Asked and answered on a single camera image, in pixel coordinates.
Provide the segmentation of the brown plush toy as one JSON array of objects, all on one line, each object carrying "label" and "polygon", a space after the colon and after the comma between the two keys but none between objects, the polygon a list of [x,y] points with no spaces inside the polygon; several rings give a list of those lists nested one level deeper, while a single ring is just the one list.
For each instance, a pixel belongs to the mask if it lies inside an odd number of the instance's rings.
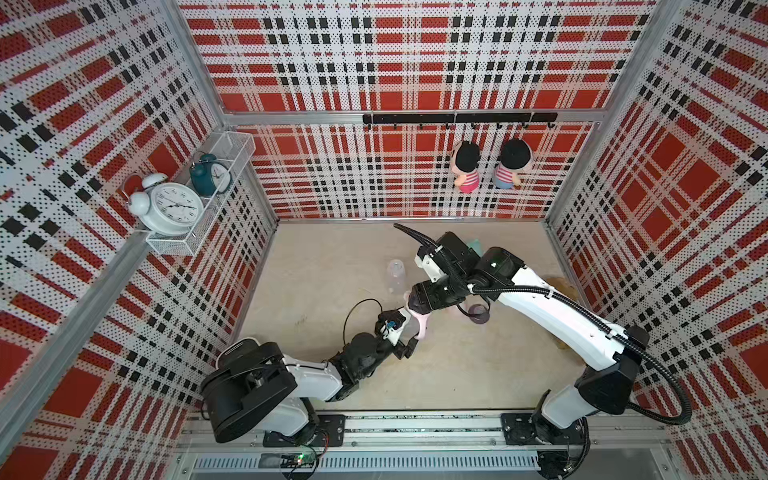
[{"label": "brown plush toy", "polygon": [[578,301],[580,299],[578,289],[573,286],[568,279],[564,277],[550,276],[545,277],[544,281],[569,299],[574,301]]}]

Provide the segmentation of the mint green bottle cap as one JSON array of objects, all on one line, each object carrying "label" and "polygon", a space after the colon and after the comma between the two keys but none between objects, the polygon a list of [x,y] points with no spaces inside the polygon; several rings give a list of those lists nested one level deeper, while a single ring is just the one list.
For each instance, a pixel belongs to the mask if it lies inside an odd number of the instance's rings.
[{"label": "mint green bottle cap", "polygon": [[478,239],[472,240],[468,243],[468,247],[473,250],[478,256],[482,256],[484,254],[484,249],[481,245],[481,242]]}]

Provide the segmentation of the large white alarm clock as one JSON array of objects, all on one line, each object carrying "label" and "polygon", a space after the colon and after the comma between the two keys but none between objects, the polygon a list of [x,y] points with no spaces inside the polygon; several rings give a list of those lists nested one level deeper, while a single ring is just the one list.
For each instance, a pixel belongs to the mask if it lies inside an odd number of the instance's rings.
[{"label": "large white alarm clock", "polygon": [[189,233],[202,218],[205,207],[190,187],[169,182],[163,173],[141,180],[141,188],[128,197],[129,211],[156,234],[180,236]]}]

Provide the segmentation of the black hook rail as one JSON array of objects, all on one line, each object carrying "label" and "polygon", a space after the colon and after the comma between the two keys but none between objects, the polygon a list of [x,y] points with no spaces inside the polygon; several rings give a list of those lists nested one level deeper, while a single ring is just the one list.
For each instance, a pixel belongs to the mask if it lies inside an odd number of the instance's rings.
[{"label": "black hook rail", "polygon": [[364,125],[454,125],[454,124],[552,124],[557,112],[507,113],[373,113],[363,114]]}]

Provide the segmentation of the clear baby bottle far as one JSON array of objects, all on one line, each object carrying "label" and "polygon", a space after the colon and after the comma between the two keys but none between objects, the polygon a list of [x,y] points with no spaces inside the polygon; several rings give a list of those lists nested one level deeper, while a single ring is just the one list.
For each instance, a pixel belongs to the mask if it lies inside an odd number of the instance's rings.
[{"label": "clear baby bottle far", "polygon": [[407,275],[404,263],[393,259],[387,265],[388,291],[402,296],[407,290]]}]

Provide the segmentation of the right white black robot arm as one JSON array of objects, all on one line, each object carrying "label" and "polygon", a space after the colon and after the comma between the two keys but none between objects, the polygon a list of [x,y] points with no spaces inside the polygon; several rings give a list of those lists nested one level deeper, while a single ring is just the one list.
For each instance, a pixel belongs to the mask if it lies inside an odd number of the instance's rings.
[{"label": "right white black robot arm", "polygon": [[[491,247],[479,255],[452,232],[434,240],[405,225],[397,228],[419,243],[415,263],[428,277],[414,285],[406,298],[405,315],[419,325],[416,340],[426,336],[432,313],[461,308],[468,297],[478,296],[488,304],[498,302],[526,315],[584,362],[584,373],[573,384],[556,394],[543,394],[529,420],[533,438],[550,443],[575,425],[584,427],[594,413],[622,415],[632,410],[673,426],[691,420],[688,394],[671,371],[648,353],[649,335],[643,328],[622,327],[599,317],[506,249]],[[643,366],[669,384],[680,405],[678,414],[662,415],[632,402]]]}]

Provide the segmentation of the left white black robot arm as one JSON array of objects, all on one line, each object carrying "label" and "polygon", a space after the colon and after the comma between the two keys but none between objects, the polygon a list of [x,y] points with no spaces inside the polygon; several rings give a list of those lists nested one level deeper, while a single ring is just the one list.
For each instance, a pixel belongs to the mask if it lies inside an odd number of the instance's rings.
[{"label": "left white black robot arm", "polygon": [[308,362],[282,352],[275,342],[244,338],[225,350],[215,370],[201,384],[202,413],[215,441],[232,442],[254,429],[294,442],[319,428],[313,399],[337,402],[354,393],[389,357],[409,358],[421,338],[407,341],[408,330],[381,323],[373,333],[359,333],[331,359]]}]

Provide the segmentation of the teal alarm clock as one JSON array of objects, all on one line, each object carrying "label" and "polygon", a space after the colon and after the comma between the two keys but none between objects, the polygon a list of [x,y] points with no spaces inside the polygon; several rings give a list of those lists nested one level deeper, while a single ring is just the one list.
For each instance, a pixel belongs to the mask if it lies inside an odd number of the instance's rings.
[{"label": "teal alarm clock", "polygon": [[202,154],[189,169],[192,188],[201,197],[210,198],[227,192],[233,178],[229,167],[213,154]]}]

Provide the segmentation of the plush doll pink pants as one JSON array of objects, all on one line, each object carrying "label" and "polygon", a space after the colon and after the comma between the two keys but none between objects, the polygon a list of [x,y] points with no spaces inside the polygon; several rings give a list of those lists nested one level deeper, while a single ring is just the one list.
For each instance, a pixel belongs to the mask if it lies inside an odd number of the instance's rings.
[{"label": "plush doll pink pants", "polygon": [[480,148],[469,142],[459,142],[452,153],[450,168],[453,173],[454,185],[463,194],[474,192],[479,186],[479,174],[477,171],[480,160]]}]

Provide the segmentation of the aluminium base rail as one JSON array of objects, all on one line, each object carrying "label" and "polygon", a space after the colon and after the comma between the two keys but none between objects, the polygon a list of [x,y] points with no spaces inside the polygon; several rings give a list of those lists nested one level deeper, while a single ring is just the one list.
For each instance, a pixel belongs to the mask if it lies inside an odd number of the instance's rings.
[{"label": "aluminium base rail", "polygon": [[[572,458],[582,440],[512,444],[519,410],[345,411],[338,446],[266,447],[254,431],[215,442],[207,422],[183,429],[170,479],[531,478],[555,454]],[[576,479],[681,479],[665,431],[637,415],[588,420],[590,451]]]}]

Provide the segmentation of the pink bottle handle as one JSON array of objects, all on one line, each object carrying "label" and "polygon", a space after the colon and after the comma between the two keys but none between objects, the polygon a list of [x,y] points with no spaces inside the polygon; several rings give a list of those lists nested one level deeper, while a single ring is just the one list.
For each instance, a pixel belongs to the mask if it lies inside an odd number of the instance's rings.
[{"label": "pink bottle handle", "polygon": [[427,332],[428,319],[431,314],[431,309],[426,300],[423,300],[415,289],[404,295],[405,305],[404,309],[408,312],[408,330],[418,328],[418,331],[414,335],[417,341],[421,341],[425,338]]}]

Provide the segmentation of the plush doll blue pants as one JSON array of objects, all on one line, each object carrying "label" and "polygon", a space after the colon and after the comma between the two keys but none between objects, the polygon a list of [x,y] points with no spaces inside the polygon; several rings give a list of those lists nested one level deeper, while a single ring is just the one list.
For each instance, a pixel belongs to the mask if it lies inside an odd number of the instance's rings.
[{"label": "plush doll blue pants", "polygon": [[522,139],[506,141],[493,172],[494,186],[504,190],[521,187],[521,175],[530,170],[532,161],[533,152],[528,143]]}]

